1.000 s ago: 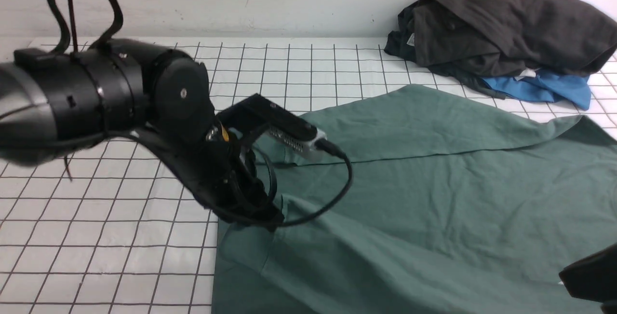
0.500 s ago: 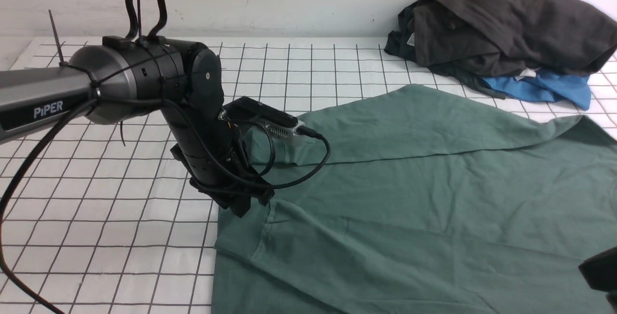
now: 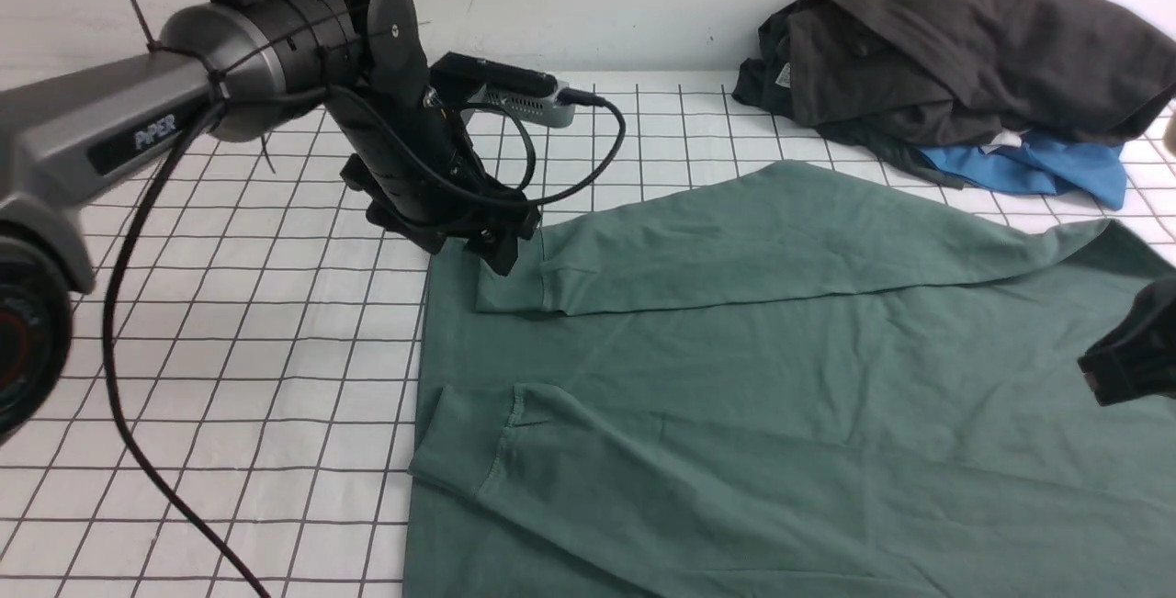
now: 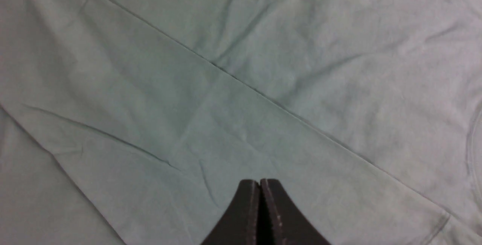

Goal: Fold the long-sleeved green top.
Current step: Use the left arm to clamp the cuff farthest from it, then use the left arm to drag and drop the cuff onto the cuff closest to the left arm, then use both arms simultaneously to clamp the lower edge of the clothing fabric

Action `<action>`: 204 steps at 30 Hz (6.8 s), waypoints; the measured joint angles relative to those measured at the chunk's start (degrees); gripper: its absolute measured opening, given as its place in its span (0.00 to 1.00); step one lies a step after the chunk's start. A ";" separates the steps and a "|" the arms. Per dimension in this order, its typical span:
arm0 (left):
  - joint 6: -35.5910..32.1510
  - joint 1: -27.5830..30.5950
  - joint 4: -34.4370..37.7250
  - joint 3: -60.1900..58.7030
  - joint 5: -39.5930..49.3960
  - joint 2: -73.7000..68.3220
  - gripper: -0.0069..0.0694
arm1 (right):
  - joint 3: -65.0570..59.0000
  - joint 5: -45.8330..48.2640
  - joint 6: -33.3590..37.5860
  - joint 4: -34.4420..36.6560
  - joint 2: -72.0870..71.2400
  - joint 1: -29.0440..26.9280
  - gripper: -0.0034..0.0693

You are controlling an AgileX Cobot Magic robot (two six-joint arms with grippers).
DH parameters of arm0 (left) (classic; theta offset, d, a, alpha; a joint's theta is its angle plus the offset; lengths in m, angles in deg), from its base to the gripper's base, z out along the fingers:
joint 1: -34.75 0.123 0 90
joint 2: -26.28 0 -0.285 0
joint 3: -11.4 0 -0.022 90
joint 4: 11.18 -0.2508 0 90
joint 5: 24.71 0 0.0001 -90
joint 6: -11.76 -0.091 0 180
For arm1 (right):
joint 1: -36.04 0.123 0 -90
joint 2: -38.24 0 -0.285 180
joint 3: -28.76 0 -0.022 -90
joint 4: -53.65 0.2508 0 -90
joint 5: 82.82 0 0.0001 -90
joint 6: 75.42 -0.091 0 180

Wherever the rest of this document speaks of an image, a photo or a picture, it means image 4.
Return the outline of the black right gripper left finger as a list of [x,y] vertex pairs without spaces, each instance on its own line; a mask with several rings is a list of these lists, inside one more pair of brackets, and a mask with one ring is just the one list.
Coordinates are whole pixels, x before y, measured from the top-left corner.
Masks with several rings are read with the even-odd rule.
[[260,188],[241,180],[226,211],[203,240],[203,245],[256,245]]

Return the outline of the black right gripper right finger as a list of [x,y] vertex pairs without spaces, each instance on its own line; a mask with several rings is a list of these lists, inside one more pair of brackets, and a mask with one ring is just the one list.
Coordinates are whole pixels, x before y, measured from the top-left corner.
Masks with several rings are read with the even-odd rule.
[[279,180],[262,179],[260,189],[261,245],[330,244],[298,209]]

